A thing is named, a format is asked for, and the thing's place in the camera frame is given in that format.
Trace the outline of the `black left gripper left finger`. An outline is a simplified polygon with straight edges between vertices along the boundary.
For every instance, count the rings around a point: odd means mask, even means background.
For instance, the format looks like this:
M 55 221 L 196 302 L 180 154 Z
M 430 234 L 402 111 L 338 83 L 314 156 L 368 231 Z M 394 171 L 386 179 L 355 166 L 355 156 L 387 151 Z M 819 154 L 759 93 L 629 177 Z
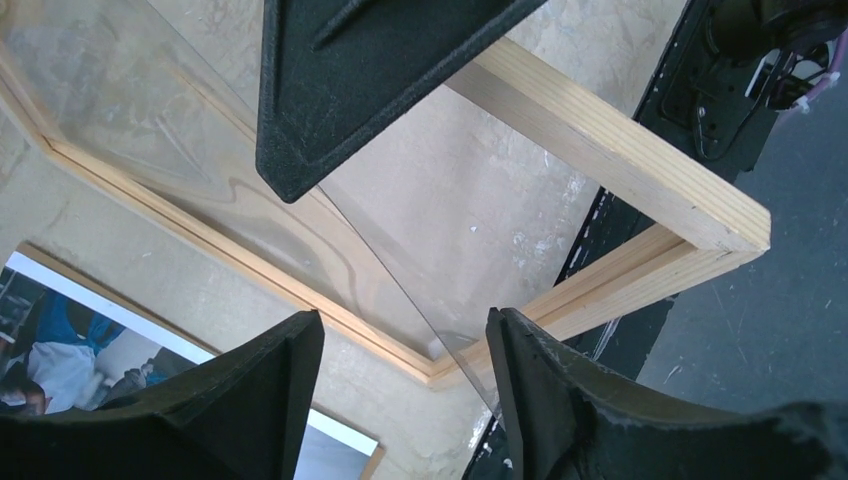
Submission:
M 301 311 L 93 411 L 1 419 L 5 479 L 290 479 L 325 339 Z

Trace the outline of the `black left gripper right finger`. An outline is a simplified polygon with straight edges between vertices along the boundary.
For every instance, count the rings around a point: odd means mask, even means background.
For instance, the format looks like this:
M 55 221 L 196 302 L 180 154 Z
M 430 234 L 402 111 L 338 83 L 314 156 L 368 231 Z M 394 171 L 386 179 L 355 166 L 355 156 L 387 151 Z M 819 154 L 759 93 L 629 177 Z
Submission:
M 847 407 L 739 414 L 640 385 L 513 308 L 486 323 L 517 479 L 843 479 Z

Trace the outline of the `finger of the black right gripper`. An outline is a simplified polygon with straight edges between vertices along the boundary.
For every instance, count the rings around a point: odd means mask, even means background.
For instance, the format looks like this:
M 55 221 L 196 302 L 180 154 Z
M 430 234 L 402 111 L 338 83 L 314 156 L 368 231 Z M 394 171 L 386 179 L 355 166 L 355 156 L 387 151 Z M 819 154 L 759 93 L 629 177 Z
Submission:
M 539 7 L 538 0 L 265 2 L 260 178 L 296 202 Z

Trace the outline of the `printed photo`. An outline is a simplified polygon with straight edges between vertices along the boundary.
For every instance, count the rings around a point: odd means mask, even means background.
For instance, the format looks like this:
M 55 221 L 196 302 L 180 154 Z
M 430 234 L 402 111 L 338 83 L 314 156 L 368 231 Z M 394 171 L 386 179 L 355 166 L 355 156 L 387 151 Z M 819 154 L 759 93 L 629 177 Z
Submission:
M 220 355 L 31 246 L 2 269 L 1 419 L 93 411 Z M 365 479 L 380 452 L 311 403 L 290 479 Z

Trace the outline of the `clear acrylic frame pane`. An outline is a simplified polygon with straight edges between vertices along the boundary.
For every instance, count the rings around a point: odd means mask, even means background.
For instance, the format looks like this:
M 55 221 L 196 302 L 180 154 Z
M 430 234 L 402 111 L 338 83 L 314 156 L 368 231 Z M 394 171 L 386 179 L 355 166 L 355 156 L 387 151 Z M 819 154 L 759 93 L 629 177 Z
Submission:
M 448 322 L 445 264 L 360 235 L 342 185 L 283 202 L 254 166 L 255 116 L 145 1 L 5 1 L 1 96 L 47 155 L 434 392 L 480 321 Z

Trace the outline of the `wooden picture frame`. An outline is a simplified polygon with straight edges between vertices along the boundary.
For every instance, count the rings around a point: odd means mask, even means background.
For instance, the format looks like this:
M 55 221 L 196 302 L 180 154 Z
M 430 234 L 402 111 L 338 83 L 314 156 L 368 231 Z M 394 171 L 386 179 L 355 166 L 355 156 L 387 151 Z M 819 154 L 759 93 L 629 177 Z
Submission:
M 525 306 L 525 315 L 549 334 L 584 333 L 769 249 L 772 218 L 765 207 L 515 42 L 497 41 L 447 84 L 652 220 Z M 446 388 L 462 376 L 482 380 L 491 372 L 484 341 L 428 359 L 71 144 L 8 51 L 1 54 L 1 106 L 57 166 L 293 306 L 319 311 L 327 326 L 428 387 Z

